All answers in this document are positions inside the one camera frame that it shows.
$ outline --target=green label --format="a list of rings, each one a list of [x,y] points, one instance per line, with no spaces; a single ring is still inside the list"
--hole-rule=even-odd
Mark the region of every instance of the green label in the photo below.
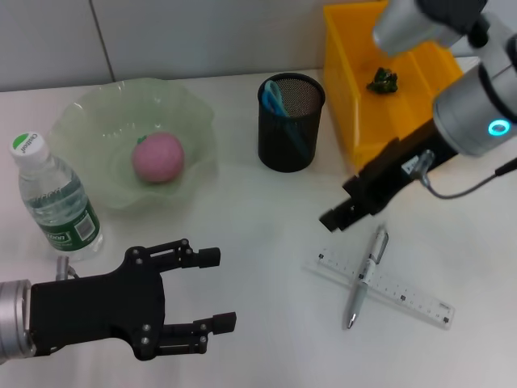
[[[22,144],[25,139],[29,137],[28,133],[24,133],[23,135],[19,135],[17,138],[15,138],[15,141],[13,142],[13,148],[16,150],[20,144]]]
[[[66,224],[59,226],[40,225],[47,240],[59,251],[77,251],[95,240],[99,234],[99,219],[90,202],[82,213]]]

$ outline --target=yellow tray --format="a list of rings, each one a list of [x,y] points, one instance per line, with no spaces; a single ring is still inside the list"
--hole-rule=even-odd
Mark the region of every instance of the yellow tray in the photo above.
[[[372,31],[387,2],[326,6],[325,86],[336,135],[349,161],[361,169],[388,142],[404,138],[432,118],[432,101],[463,73],[449,51],[425,43],[395,58],[374,44]],[[379,67],[398,75],[398,91],[366,89]]]

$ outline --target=pink sponge ball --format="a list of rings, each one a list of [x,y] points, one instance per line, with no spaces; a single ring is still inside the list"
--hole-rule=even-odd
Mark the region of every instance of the pink sponge ball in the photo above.
[[[168,182],[179,175],[184,164],[183,147],[170,133],[153,133],[139,141],[132,152],[132,166],[146,182]]]

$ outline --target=bottle cap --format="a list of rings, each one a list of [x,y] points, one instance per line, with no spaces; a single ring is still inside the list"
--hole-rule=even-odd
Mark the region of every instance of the bottle cap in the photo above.
[[[43,136],[36,132],[17,136],[9,146],[9,150],[21,169],[38,167],[50,155],[50,149]]]

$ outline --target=plastic bottle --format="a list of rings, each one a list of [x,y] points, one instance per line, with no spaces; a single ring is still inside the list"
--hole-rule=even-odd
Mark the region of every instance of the plastic bottle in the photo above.
[[[52,156],[43,137],[24,133],[10,151],[19,167],[19,191],[25,207],[60,255],[87,259],[103,245],[99,219],[78,176]]]

